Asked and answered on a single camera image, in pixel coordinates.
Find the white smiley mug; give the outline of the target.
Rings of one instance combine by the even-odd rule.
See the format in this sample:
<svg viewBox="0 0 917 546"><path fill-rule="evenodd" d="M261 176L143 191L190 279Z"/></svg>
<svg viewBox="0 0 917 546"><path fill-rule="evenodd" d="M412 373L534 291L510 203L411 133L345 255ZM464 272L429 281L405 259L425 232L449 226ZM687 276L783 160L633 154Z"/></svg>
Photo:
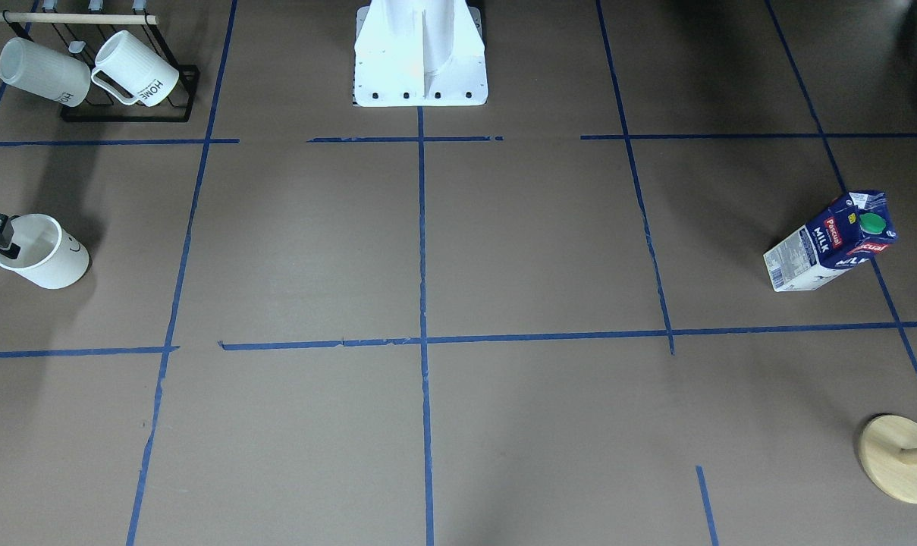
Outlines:
<svg viewBox="0 0 917 546"><path fill-rule="evenodd" d="M17 258L0 253L0 267L17 273L43 289L63 289L76 283L90 266L90 253L55 218L21 215L11 220Z"/></svg>

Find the blue white milk carton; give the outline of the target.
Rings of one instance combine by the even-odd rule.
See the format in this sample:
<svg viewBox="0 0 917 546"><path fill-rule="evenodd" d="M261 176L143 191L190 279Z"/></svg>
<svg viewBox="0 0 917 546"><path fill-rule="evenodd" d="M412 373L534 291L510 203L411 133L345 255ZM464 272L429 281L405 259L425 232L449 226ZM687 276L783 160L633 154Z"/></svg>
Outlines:
<svg viewBox="0 0 917 546"><path fill-rule="evenodd" d="M870 262L897 239L884 191L847 191L763 259L777 293L812 291Z"/></svg>

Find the white ribbed mug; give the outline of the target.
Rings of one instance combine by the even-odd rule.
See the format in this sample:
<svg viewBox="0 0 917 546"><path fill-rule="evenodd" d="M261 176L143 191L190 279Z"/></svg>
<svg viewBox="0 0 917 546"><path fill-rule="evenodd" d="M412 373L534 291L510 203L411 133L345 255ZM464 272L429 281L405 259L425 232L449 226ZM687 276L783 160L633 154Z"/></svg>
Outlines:
<svg viewBox="0 0 917 546"><path fill-rule="evenodd" d="M0 79L66 107L76 107L90 92L91 71L73 56L15 37L0 53Z"/></svg>

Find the white home mug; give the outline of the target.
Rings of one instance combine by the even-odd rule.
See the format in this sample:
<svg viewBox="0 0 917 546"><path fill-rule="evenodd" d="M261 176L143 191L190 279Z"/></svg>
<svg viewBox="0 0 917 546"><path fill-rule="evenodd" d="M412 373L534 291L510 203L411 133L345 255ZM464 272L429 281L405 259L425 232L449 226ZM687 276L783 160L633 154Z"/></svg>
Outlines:
<svg viewBox="0 0 917 546"><path fill-rule="evenodd" d="M176 89L180 71L132 33L115 33L99 49L90 82L125 105L160 104Z"/></svg>

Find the black mug rack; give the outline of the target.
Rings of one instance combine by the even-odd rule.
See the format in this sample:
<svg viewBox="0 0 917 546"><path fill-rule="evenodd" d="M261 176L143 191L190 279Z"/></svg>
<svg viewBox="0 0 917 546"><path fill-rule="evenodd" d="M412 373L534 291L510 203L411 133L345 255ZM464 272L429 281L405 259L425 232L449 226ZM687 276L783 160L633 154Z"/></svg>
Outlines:
<svg viewBox="0 0 917 546"><path fill-rule="evenodd" d="M1 11L0 21L14 31L15 37L73 56L87 64L90 71L94 68L101 46L115 33L126 30L180 72L176 89L154 107L140 103L122 104L107 91L91 83L90 92L76 107L59 104L64 121L188 121L200 79L200 69L194 64L181 64L177 61L158 28L158 18L147 11L146 1L135 1L131 14L106 14L101 1L90 1L90 9L86 13L59 13L55 1L45 1L41 11L36 13Z"/></svg>

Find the wooden mug tree stand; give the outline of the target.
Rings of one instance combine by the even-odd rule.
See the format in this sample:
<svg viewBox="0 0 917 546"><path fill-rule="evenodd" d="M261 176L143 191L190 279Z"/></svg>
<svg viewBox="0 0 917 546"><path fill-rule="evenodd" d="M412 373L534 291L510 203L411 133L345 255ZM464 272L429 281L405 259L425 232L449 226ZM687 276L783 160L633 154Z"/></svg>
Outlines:
<svg viewBox="0 0 917 546"><path fill-rule="evenodd" d="M896 501L917 504L917 422L884 414L864 425L856 442L864 473Z"/></svg>

